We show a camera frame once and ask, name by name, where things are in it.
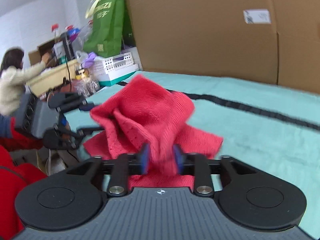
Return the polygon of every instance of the red cloth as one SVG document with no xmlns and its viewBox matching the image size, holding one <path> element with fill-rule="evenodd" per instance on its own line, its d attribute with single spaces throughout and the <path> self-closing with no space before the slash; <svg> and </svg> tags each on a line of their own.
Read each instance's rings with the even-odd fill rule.
<svg viewBox="0 0 320 240">
<path fill-rule="evenodd" d="M 12 139 L 0 138 L 0 236 L 4 240 L 11 239 L 23 229 L 14 208 L 16 196 L 25 186 L 46 177 L 29 163 L 13 164 L 8 150 L 39 149 L 42 146 L 41 142 L 17 133 L 13 127 L 14 119 L 11 122 Z"/>
<path fill-rule="evenodd" d="M 109 100 L 90 111 L 105 128 L 84 143 L 91 156 L 116 159 L 122 153 L 138 152 L 150 143 L 148 174 L 131 176 L 130 187 L 192 187 L 193 176 L 178 176 L 172 145 L 186 153 L 208 158 L 219 151 L 223 138 L 186 124 L 194 105 L 180 92 L 170 93 L 138 75 Z"/>
</svg>

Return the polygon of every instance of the person's hand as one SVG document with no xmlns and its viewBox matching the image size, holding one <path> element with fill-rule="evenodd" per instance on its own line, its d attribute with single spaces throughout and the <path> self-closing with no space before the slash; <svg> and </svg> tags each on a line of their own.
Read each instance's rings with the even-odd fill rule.
<svg viewBox="0 0 320 240">
<path fill-rule="evenodd" d="M 46 53 L 42 56 L 42 61 L 47 65 L 47 63 L 49 62 L 50 60 L 50 54 L 49 53 Z"/>
</svg>

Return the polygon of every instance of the bag handle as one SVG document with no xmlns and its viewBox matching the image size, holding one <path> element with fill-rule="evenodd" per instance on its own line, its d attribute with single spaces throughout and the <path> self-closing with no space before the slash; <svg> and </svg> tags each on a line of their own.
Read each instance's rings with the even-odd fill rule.
<svg viewBox="0 0 320 240">
<path fill-rule="evenodd" d="M 95 0 L 90 9 L 89 9 L 90 5 L 88 6 L 87 11 L 85 12 L 86 19 L 89 17 L 92 17 L 92 15 L 94 13 L 94 9 L 96 8 L 98 2 L 100 2 L 100 0 Z"/>
</svg>

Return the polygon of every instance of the black circular joint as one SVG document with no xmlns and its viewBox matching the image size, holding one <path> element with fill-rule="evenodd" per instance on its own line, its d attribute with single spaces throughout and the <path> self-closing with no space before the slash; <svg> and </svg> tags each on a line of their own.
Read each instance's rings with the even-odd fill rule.
<svg viewBox="0 0 320 240">
<path fill-rule="evenodd" d="M 53 176 L 25 187 L 15 208 L 24 225 L 58 231 L 83 225 L 102 203 L 99 190 L 85 176 Z"/>
<path fill-rule="evenodd" d="M 283 201 L 282 193 L 272 187 L 254 187 L 247 192 L 247 200 L 257 207 L 273 208 Z"/>
<path fill-rule="evenodd" d="M 298 225 L 307 207 L 300 189 L 266 173 L 238 175 L 221 191 L 218 201 L 231 220 L 261 231 Z"/>
<path fill-rule="evenodd" d="M 46 208 L 62 208 L 74 199 L 74 192 L 63 187 L 47 188 L 38 195 L 38 202 Z"/>
</svg>

